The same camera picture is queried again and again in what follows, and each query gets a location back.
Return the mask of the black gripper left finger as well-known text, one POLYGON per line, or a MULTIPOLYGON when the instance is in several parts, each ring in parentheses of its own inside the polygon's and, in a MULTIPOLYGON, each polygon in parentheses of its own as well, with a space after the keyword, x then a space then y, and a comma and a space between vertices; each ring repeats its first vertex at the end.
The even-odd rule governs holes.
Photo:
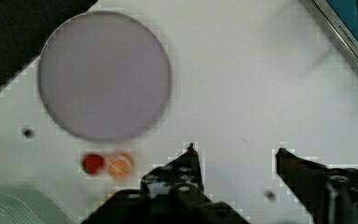
POLYGON ((227 203, 204 194, 199 154, 190 144, 177 159, 123 189, 81 224, 249 224, 227 203))

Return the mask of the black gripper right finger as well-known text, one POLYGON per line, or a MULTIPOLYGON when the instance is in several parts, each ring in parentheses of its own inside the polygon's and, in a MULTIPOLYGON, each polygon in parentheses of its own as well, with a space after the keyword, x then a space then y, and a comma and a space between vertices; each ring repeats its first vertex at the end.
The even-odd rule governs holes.
POLYGON ((276 173, 314 224, 358 224, 358 169, 328 168, 285 148, 275 155, 276 173))

